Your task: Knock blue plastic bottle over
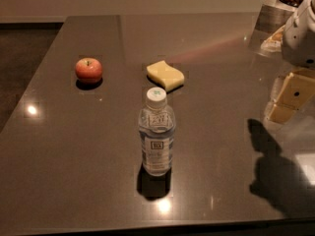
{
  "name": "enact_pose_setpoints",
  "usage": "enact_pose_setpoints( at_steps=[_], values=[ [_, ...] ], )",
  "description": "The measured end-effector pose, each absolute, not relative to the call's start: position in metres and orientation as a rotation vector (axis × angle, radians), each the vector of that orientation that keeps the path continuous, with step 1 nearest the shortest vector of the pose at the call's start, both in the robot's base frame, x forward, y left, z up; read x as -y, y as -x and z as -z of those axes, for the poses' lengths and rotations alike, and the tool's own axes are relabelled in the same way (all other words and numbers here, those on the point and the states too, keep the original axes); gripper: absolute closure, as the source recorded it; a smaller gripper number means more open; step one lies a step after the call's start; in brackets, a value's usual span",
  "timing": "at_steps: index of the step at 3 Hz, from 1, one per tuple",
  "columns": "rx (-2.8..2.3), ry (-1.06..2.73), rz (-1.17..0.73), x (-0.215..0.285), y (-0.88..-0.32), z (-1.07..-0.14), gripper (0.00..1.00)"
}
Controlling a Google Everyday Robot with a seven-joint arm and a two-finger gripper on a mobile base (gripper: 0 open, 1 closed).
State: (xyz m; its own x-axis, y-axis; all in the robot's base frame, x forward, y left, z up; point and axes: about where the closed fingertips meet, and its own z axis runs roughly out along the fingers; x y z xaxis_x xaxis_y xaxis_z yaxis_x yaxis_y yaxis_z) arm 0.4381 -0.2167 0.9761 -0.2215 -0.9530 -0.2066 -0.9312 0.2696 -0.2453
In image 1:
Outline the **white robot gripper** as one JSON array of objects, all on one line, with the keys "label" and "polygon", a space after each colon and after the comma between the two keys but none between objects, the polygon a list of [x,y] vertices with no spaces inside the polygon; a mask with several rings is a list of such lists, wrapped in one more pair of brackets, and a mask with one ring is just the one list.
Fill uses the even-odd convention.
[{"label": "white robot gripper", "polygon": [[[303,0],[285,23],[283,59],[300,67],[315,67],[315,0]],[[315,95],[315,71],[294,68],[286,76],[275,79],[266,118],[286,123]]]}]

